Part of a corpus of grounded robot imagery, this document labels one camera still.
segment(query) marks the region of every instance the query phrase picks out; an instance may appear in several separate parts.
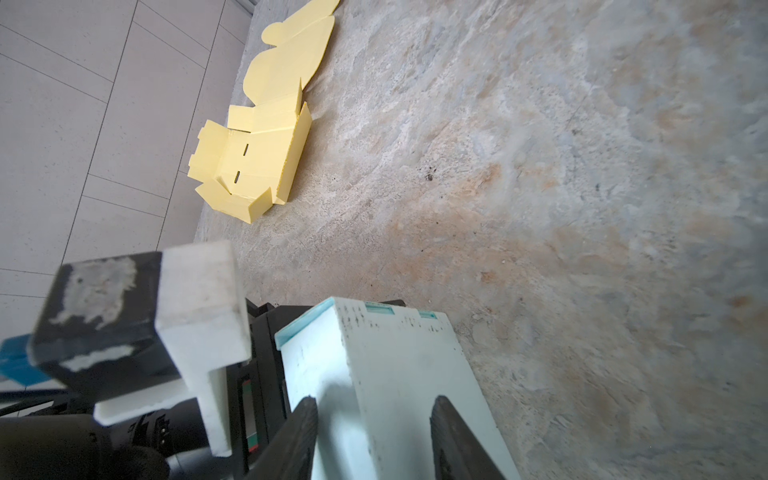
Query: concrete floor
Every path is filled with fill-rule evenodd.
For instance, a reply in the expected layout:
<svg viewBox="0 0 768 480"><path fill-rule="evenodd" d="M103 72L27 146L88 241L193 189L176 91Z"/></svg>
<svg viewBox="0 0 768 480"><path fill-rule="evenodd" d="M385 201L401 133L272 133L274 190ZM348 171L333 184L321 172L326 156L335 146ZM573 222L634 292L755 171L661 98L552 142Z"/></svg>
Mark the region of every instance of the concrete floor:
<svg viewBox="0 0 768 480"><path fill-rule="evenodd" d="M767 7L343 0L291 201L197 239L446 312L523 478L762 478Z"/></svg>

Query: tiled wall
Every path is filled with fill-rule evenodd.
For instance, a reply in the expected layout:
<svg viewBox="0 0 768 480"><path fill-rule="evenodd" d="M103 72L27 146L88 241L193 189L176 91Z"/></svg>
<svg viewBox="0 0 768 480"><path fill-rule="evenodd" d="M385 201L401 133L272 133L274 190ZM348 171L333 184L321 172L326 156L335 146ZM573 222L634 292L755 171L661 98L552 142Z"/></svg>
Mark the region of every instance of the tiled wall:
<svg viewBox="0 0 768 480"><path fill-rule="evenodd" d="M249 24L234 0L0 1L0 339L62 261L192 241L187 162Z"/></svg>

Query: tile grout line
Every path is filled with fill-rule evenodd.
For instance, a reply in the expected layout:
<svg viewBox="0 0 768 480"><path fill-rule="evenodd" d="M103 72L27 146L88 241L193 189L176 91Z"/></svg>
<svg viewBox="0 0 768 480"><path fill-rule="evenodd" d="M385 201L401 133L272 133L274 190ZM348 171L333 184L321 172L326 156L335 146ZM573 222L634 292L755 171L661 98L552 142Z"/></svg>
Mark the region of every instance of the tile grout line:
<svg viewBox="0 0 768 480"><path fill-rule="evenodd" d="M110 179L104 178L104 177L99 177L98 175L94 175L94 174L90 174L90 173L88 175L91 175L92 177L96 177L96 178L101 178L102 180L106 180L107 182L112 182L113 184L122 185L123 187L132 188L134 190L138 190L140 192L144 192L145 194L154 195L155 197L162 198L163 200L170 200L170 198L168 198L168 197L163 197L162 195L153 194L152 192L147 192L146 190L142 190L140 188L132 187L131 185L121 184L120 182L116 182L114 180L110 180Z"/></svg>
<svg viewBox="0 0 768 480"><path fill-rule="evenodd" d="M224 15L224 8L227 6L226 0L221 4L221 13L219 14L219 21L216 23L216 31L214 32L214 43L216 43L216 35L219 33L219 26L221 24L221 18ZM190 118L190 127L187 129L187 136L184 138L184 146L181 148L181 158L179 158L179 166L177 170L181 169L181 162L184 161L184 151L187 149L187 140L189 140L190 132L192 131L192 122L194 122L194 114L197 111L197 103L200 102L200 94L203 92L203 84L205 83L205 74L208 73L208 64L210 63L210 56L214 52L213 45L210 46L210 52L208 52L208 60L205 62L205 71L203 72L203 79L200 81L200 90L197 91L197 100L194 102L194 109L192 109L192 118ZM174 188L176 188L176 179L179 177L179 173L176 173L174 177L174 184L170 188L170 195L174 195ZM160 226L160 235L157 237L157 246L154 248L157 250L160 248L160 240L163 238L163 229L165 228L165 220L168 218L168 211L170 209L170 200L168 206L165 208L165 215L163 216L163 224Z"/></svg>
<svg viewBox="0 0 768 480"><path fill-rule="evenodd" d="M0 296L23 296L24 298L47 298L46 296L37 296L37 295L16 295L15 293L0 293Z"/></svg>
<svg viewBox="0 0 768 480"><path fill-rule="evenodd" d="M141 0L139 0L139 2L140 2L140 3L141 3L143 6L145 6L145 7L149 8L151 11L155 12L155 13L157 14L157 16L158 16L158 17L160 17L160 18L162 18L163 20L165 20L166 22L170 23L170 25L171 25L172 27L176 28L178 31L180 31L181 33L185 34L187 37L189 37L189 38L192 38L192 37L191 37L191 36L190 36L188 33L186 33L184 30L182 30L181 28L178 28L176 25L174 25L174 23L173 23L171 20L168 20L168 19L167 19L167 18L165 18L163 15L160 15L159 13L157 13L157 12L154 10L154 8L150 7L149 5L147 5L146 3L142 2ZM198 41L197 41L197 40L195 40L194 38L192 38L192 41L193 41L193 42L195 42L196 44L198 44L200 47L203 47L203 48L205 48L206 50L210 51L210 49L209 49L209 48L206 48L206 46L205 46L205 45L201 44L200 42L198 42Z"/></svg>
<svg viewBox="0 0 768 480"><path fill-rule="evenodd" d="M139 26L139 27L141 27L141 25L139 25L139 24L138 24L138 23L136 23L136 22L132 22L132 23L133 23L134 25L136 25L136 26ZM181 51L177 50L177 49L176 49L176 47L174 47L173 45L171 45L171 44L170 44L170 43L168 43L167 41L163 40L162 38L158 37L157 35L155 35L155 34L154 34L154 33L152 33L151 31L147 30L145 27L141 27L141 28L142 28L142 29L144 29L144 30L145 30L145 31L146 31L146 32L147 32L149 35L152 35L152 36L153 36L153 37L155 37L157 40L160 40L160 41L162 41L164 44L166 44L166 45L168 45L169 47L171 47L172 49L174 49L174 50L178 51L178 52L179 52L179 53L180 53L182 56L184 56L185 58L187 58L189 61L191 61L192 63L194 63L194 64L195 64L195 65L197 65L198 67L200 67L200 68L202 68L202 69L204 69L204 70L205 70L205 67L204 67L203 65L200 65L200 64L199 64L199 63L197 63L195 60L192 60L191 58L187 57L185 54L181 53Z"/></svg>
<svg viewBox="0 0 768 480"><path fill-rule="evenodd" d="M131 15L131 23L128 25L128 34L125 35L125 43L123 44L123 51L120 52L120 60L118 60L118 70L114 74L115 82L112 82L112 88L109 90L109 97L107 98L107 105L104 107L104 116L101 118L101 125L99 125L98 133L96 134L96 141L94 142L94 151L91 154L91 161L88 163L88 171L85 175L85 181L83 182L83 188L80 190L80 198L78 198L78 206L74 209L74 217L72 218L72 226L69 228L69 235L67 235L67 243L64 245L64 253L61 255L61 265L64 265L64 258L67 256L67 249L69 248L69 240L72 238L72 231L74 230L74 222L78 219L78 211L80 210L80 202L83 201L83 193L85 192L85 182L88 181L88 175L91 172L91 165L94 163L94 157L96 156L96 147L98 147L98 140L101 136L101 129L104 127L104 120L107 118L107 110L109 110L109 101L112 99L112 92L114 91L114 84L117 83L118 74L120 73L120 64L123 62L123 54L125 53L125 46L128 45L128 37L131 36L131 25L134 24L134 15L136 15L136 7L139 2L136 0L134 5L134 13Z"/></svg>
<svg viewBox="0 0 768 480"><path fill-rule="evenodd" d="M11 57L7 56L6 54L4 54L4 53L2 53L2 52L0 52L0 55L2 55L3 57L6 57L8 60L11 60L11 61L15 61L15 62L16 62L16 63L18 63L19 65L24 65L26 68L29 68L30 70L36 71L36 72L38 72L40 75L45 75L46 77L50 78L51 80L56 80L58 83L60 83L60 84L62 84L62 85L67 85L67 86L68 86L69 88L71 88L72 90L77 90L77 91L79 91L80 93L82 93L83 95L87 95L88 97L91 97L91 98L93 98L94 100L98 100L98 101L100 101L100 102L101 102L101 103L103 103L103 104L106 104L106 103L107 103L106 101L103 101L103 100L101 100L100 98L96 98L96 97L94 97L94 96L93 96L93 95L91 95L91 94L87 94L87 93L85 93L84 91L82 91L82 90L81 90L81 89L79 89L79 88L75 88L75 87L73 87L73 86L72 86L72 85L70 85L70 84L64 83L63 81L59 80L58 78L54 78L54 77L52 77L52 76L51 76L51 75L49 75L49 74L43 73L43 72L39 71L37 68L32 68L32 67L30 67L29 65L27 65L27 64L25 64L25 63L21 63L20 61L16 60L15 58L11 58Z"/></svg>
<svg viewBox="0 0 768 480"><path fill-rule="evenodd" d="M10 30L10 31L14 32L16 35L18 35L19 37L23 37L23 38L26 38L27 40L31 41L32 43L34 43L34 44L36 44L36 45L40 45L41 47L43 47L44 49L46 49L46 50L50 51L51 53L55 53L55 54L56 54L56 55L58 55L59 57L62 57L64 60L66 60L66 61L70 61L70 62L74 63L75 65L77 65L78 67L80 67L80 68L84 68L85 70L88 70L88 71L89 71L89 72L91 72L92 74L94 74L94 75L97 75L97 76L99 76L99 77L103 78L104 80L108 81L109 83L114 83L114 81L113 81L113 80L110 80L109 78L106 78L104 75L100 75L100 74L96 73L95 71L91 70L90 68L88 68L88 67L84 67L84 66L80 65L80 64L79 64L79 63L77 63L76 61L74 61L74 60L70 60L69 58L66 58L64 55L62 55L62 54L60 54L60 53L58 53L58 52L56 52L56 51L53 51L53 50L51 50L50 48L46 47L46 46L45 46L45 45L43 45L42 43L37 43L36 41L32 40L31 38L29 38L29 37L26 37L26 36L24 36L24 35L22 35L22 34L18 33L16 30L13 30L12 28L8 28L8 27L6 27L6 26L5 26L5 25L3 25L2 23L0 23L0 27L3 27L3 28L5 28L6 30Z"/></svg>
<svg viewBox="0 0 768 480"><path fill-rule="evenodd" d="M116 203L114 203L114 202L107 202L106 200L102 200L101 198L96 198L96 197L89 197L89 196L88 196L88 195L86 195L86 194L82 194L82 196L83 196L83 197L85 197L85 198L90 198L91 200L96 200L97 202L104 202L105 204L115 205L116 207L123 207L123 208L127 208L127 209L129 209L129 210L133 210L134 212L141 212L141 213L143 213L143 214L152 215L153 217L159 217L159 218L163 218L161 215L158 215L158 214L151 214L151 213L149 213L149 212L145 212L145 211L143 211L143 210L139 210L139 209L137 209L137 208L126 207L125 205L116 204Z"/></svg>
<svg viewBox="0 0 768 480"><path fill-rule="evenodd" d="M55 273L28 272L27 270L14 270L12 268L2 268L2 267L0 267L0 270L7 270L9 272L19 272L19 273L33 273L35 275L50 275L50 276L55 275Z"/></svg>
<svg viewBox="0 0 768 480"><path fill-rule="evenodd" d="M224 25L219 25L219 26L220 26L220 27L221 27L221 28L222 28L222 29L223 29L223 30L224 30L226 33L228 33L228 34L232 35L232 38L234 38L235 40L239 41L240 43L243 43L243 42L241 42L241 41L240 41L240 39L239 39L237 36L235 36L235 34L234 34L234 33L232 33L231 31L227 30L227 27L225 27Z"/></svg>

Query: white foam padding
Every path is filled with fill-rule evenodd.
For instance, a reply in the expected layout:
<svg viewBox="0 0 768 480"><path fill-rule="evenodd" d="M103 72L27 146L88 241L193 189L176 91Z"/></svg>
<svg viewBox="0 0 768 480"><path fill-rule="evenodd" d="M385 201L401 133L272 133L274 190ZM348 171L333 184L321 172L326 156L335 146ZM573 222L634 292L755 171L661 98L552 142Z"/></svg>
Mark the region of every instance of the white foam padding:
<svg viewBox="0 0 768 480"><path fill-rule="evenodd" d="M94 420L102 425L125 422L155 410L170 407L194 397L182 379L165 382L136 392L97 402Z"/></svg>
<svg viewBox="0 0 768 480"><path fill-rule="evenodd" d="M275 340L291 409L317 399L313 480L434 478L429 417L439 395L504 477L520 479L444 313L332 298Z"/></svg>
<svg viewBox="0 0 768 480"><path fill-rule="evenodd" d="M250 330L237 261L229 241L163 252L155 329L180 380L96 404L113 425L197 398L211 453L232 455L226 367L250 359Z"/></svg>

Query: blue object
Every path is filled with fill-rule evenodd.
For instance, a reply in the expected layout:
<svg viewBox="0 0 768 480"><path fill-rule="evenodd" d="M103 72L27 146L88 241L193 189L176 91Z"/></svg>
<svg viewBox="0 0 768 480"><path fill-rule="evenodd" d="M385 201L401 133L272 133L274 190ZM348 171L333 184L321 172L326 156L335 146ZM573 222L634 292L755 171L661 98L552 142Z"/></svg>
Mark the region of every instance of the blue object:
<svg viewBox="0 0 768 480"><path fill-rule="evenodd" d="M29 364L27 358L28 335L13 336L0 346L0 373L24 386L47 382L50 377Z"/></svg>

